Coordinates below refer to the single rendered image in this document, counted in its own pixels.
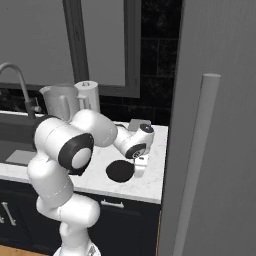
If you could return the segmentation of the dark drawer front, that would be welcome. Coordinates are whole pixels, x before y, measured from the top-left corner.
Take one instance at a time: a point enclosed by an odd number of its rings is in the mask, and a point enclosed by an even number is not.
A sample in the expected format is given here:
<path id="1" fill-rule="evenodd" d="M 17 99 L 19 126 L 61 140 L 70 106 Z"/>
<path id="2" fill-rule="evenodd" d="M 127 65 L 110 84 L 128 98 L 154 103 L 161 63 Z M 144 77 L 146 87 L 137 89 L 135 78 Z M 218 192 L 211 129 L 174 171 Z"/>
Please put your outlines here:
<path id="1" fill-rule="evenodd" d="M 102 214 L 111 219 L 114 219 L 115 217 L 118 217 L 118 218 L 125 217 L 125 218 L 135 218 L 135 219 L 141 218 L 141 219 L 153 220 L 159 217 L 160 206 L 158 204 L 152 204 L 147 202 L 116 198 L 116 197 L 108 197 L 108 196 L 102 196 L 102 195 L 94 195 L 94 194 L 88 194 L 88 197 L 96 200 L 100 204 Z M 121 209 L 121 208 L 101 205 L 100 202 L 104 199 L 112 203 L 122 202 L 124 204 L 124 208 Z"/>

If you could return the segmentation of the grey curved tap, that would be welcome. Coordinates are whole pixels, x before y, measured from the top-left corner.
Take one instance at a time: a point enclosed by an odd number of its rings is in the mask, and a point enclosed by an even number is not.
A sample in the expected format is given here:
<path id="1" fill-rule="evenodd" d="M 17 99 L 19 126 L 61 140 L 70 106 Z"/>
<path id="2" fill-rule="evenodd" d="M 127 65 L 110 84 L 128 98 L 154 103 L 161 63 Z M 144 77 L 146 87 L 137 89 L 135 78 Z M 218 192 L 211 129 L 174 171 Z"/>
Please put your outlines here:
<path id="1" fill-rule="evenodd" d="M 28 91 L 27 91 L 26 84 L 25 84 L 25 80 L 24 80 L 24 77 L 23 77 L 23 74 L 22 74 L 21 70 L 19 69 L 19 67 L 17 65 L 15 65 L 13 63 L 6 62 L 6 63 L 3 63 L 3 64 L 0 65 L 0 74 L 7 68 L 11 68 L 16 72 L 16 74 L 18 76 L 18 79 L 19 79 L 19 82 L 20 82 L 21 90 L 22 90 L 22 93 L 23 93 L 23 96 L 24 96 L 24 104 L 25 104 L 25 108 L 26 108 L 26 112 L 28 114 L 28 117 L 30 119 L 35 119 L 36 118 L 35 113 L 40 112 L 41 107 L 32 105 L 32 100 L 29 98 Z"/>

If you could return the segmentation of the small grey box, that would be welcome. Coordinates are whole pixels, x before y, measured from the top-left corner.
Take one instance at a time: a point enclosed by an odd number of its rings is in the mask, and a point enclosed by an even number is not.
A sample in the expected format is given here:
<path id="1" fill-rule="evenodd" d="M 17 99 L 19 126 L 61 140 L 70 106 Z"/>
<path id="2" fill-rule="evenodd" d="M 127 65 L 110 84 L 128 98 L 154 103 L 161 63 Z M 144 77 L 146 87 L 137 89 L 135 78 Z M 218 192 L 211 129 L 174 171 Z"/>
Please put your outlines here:
<path id="1" fill-rule="evenodd" d="M 142 119 L 132 119 L 128 125 L 128 130 L 130 132 L 136 132 L 141 124 L 147 124 L 150 125 L 150 120 L 142 120 Z"/>

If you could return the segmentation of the dark cupboard door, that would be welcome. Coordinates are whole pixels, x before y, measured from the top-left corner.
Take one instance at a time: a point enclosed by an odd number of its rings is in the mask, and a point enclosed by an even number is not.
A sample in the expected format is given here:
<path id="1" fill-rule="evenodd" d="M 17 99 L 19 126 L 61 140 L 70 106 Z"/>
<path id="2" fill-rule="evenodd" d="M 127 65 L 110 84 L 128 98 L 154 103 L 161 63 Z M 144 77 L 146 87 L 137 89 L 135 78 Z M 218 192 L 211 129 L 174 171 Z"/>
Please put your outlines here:
<path id="1" fill-rule="evenodd" d="M 0 245 L 53 255 L 61 245 L 59 223 L 46 218 L 36 210 L 38 195 L 28 183 L 0 179 Z M 1 205 L 8 202 L 16 220 L 12 226 Z"/>

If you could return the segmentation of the grey framed window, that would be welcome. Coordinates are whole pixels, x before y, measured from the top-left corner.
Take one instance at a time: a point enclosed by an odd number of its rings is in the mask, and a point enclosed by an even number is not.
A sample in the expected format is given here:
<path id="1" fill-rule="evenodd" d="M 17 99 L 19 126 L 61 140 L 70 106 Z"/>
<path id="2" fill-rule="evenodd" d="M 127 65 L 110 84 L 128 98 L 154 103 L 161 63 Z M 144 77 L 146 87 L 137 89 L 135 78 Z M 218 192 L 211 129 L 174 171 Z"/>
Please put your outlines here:
<path id="1" fill-rule="evenodd" d="M 33 91 L 93 80 L 103 96 L 140 96 L 141 0 L 0 0 L 0 64 Z"/>

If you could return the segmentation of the white paper towel roll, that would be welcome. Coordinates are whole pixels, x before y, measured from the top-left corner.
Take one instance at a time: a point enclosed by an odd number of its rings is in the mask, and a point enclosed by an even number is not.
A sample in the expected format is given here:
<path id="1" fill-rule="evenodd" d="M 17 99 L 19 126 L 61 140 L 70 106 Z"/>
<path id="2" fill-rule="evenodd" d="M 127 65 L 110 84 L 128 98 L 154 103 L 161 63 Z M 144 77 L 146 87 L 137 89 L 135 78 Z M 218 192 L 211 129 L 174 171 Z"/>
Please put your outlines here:
<path id="1" fill-rule="evenodd" d="M 80 81 L 74 85 L 78 91 L 80 109 L 100 111 L 98 83 L 95 81 Z"/>

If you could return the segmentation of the grey fridge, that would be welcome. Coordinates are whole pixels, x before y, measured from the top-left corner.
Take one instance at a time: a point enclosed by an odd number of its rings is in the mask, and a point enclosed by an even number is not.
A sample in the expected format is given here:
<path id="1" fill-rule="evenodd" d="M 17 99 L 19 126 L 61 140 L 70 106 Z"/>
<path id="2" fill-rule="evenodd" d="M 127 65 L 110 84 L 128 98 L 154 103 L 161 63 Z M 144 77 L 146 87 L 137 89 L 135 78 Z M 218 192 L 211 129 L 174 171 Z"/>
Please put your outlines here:
<path id="1" fill-rule="evenodd" d="M 158 256 L 172 256 L 202 75 L 221 76 L 182 256 L 256 256 L 256 0 L 184 0 Z"/>

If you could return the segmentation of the black round blender lid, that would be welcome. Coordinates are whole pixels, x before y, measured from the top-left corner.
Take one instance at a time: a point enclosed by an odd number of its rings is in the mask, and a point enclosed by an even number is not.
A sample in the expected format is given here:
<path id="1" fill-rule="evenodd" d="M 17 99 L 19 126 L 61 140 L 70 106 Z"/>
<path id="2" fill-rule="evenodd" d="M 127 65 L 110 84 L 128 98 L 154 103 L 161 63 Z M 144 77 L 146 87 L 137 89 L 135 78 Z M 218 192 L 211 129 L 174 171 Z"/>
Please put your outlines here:
<path id="1" fill-rule="evenodd" d="M 116 160 L 107 166 L 106 174 L 112 181 L 124 183 L 134 175 L 134 166 L 125 160 Z"/>

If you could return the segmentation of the dark sink basin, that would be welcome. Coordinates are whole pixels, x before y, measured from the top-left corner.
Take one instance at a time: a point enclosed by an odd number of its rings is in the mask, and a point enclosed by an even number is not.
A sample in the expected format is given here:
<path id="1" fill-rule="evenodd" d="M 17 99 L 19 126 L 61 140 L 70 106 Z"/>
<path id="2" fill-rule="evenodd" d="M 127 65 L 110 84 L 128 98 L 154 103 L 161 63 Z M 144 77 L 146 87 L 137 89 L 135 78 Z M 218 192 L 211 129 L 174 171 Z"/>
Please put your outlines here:
<path id="1" fill-rule="evenodd" d="M 25 166 L 35 155 L 33 121 L 25 113 L 0 111 L 0 163 Z"/>

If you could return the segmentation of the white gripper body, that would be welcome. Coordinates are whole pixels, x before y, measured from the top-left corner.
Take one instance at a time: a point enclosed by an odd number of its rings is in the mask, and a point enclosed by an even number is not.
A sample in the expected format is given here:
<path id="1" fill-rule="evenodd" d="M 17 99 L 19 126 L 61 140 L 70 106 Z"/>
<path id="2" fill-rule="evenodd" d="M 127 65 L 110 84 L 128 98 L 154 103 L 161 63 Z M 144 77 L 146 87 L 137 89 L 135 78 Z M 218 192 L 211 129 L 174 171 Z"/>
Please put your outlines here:
<path id="1" fill-rule="evenodd" d="M 134 160 L 134 176 L 141 178 L 144 175 L 148 165 L 148 156 L 142 155 Z"/>

